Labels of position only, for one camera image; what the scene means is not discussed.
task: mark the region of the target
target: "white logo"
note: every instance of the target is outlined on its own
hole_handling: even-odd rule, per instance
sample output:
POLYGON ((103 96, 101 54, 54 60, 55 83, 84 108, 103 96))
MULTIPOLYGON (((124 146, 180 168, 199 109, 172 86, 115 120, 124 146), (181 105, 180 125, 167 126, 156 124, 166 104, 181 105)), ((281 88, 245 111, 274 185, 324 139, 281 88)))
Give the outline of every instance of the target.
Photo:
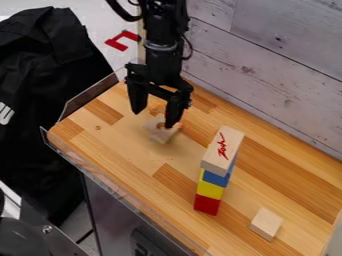
POLYGON ((7 125, 13 115, 14 111, 3 102, 0 102, 0 124, 7 125))

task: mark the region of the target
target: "wooden wall panel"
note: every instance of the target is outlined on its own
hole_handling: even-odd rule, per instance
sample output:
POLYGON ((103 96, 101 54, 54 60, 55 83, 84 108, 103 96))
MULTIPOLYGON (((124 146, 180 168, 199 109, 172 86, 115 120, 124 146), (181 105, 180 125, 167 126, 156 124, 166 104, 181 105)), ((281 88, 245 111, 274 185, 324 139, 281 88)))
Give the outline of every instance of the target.
POLYGON ((342 159, 340 82, 199 20, 191 28, 185 72, 342 159))
POLYGON ((232 33, 342 80, 342 4, 240 0, 232 33))
POLYGON ((237 0, 188 0, 191 17, 230 31, 237 0))

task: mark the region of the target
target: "blue block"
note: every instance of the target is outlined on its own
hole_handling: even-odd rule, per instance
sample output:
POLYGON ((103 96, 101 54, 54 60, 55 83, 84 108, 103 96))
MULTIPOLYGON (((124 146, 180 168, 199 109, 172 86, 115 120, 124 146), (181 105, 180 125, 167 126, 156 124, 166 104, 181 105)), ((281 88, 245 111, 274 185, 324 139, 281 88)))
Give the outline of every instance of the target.
POLYGON ((215 173, 212 173, 212 172, 206 170, 206 171, 204 171, 204 174, 203 174, 203 180, 206 182, 209 182, 211 184, 215 184, 217 186, 220 186, 220 187, 224 187, 224 188, 227 187, 227 185, 229 183, 230 176, 231 176, 233 169, 234 169, 234 166, 235 166, 235 159, 236 159, 236 156, 234 157, 232 164, 229 166, 229 169, 228 169, 226 176, 222 177, 220 175, 217 175, 215 173))

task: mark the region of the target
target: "clear plastic panel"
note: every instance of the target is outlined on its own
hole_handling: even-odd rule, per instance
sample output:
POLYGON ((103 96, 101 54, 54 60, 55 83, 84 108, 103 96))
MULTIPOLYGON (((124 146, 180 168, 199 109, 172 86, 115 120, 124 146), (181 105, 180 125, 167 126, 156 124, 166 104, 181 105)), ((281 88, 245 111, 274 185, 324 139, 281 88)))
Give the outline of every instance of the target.
MULTIPOLYGON (((132 62, 138 63, 140 61, 135 58, 132 60, 132 62)), ((125 75, 125 68, 122 67, 121 69, 115 71, 115 73, 118 74, 118 77, 122 79, 125 75)), ((66 118, 74 111, 77 111, 77 106, 79 108, 84 106, 87 102, 101 94, 101 92, 104 92, 110 87, 114 86, 118 81, 116 74, 113 73, 112 75, 101 80, 99 83, 90 87, 88 90, 68 101, 59 121, 66 118)), ((186 255, 210 255, 202 246, 193 241, 186 234, 182 233, 150 207, 138 200, 133 194, 122 188, 119 184, 108 177, 104 171, 100 170, 87 159, 84 159, 76 151, 66 145, 60 138, 50 133, 43 127, 40 127, 40 130, 42 138, 48 147, 74 165, 84 175, 93 180, 116 200, 120 201, 141 219, 154 227, 158 232, 163 234, 176 246, 181 248, 186 255)))
POLYGON ((67 146, 58 137, 40 127, 44 143, 54 150, 57 154, 74 165, 88 178, 93 180, 101 188, 112 195, 116 200, 129 208, 132 212, 150 224, 175 245, 182 248, 187 255, 208 255, 206 250, 186 236, 170 222, 158 215, 154 210, 146 204, 138 200, 133 194, 122 188, 118 183, 110 179, 105 173, 97 168, 94 164, 84 159, 76 151, 67 146))

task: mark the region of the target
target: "red text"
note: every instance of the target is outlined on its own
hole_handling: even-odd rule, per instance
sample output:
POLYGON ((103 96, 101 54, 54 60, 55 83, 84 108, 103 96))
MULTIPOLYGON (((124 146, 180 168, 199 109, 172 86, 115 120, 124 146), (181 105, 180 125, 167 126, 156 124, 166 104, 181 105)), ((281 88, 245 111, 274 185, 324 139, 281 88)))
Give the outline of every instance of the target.
POLYGON ((221 148, 217 149, 218 154, 219 154, 219 156, 223 156, 225 159, 229 160, 228 157, 227 157, 227 155, 226 155, 226 150, 227 150, 227 149, 226 149, 227 145, 226 145, 226 143, 225 143, 226 140, 225 140, 225 138, 224 138, 222 132, 220 132, 220 135, 221 135, 222 141, 218 141, 218 142, 217 142, 218 144, 221 145, 221 148))

